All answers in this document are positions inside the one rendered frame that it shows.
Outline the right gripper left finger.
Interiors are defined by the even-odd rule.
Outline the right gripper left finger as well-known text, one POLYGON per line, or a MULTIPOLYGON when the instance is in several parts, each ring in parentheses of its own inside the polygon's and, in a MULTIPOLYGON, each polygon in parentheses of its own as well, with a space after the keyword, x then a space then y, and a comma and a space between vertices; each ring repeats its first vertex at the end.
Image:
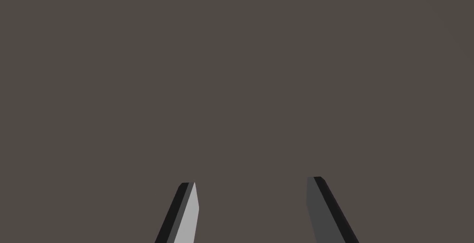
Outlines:
POLYGON ((199 210, 196 183, 181 183, 154 243, 194 243, 199 210))

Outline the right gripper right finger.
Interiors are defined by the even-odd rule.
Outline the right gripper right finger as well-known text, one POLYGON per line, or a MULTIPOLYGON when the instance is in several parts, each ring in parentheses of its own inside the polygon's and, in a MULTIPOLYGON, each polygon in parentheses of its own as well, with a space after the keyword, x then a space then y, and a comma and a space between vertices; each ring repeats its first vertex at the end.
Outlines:
POLYGON ((329 185, 322 177, 309 177, 308 209, 316 243, 359 243, 329 185))

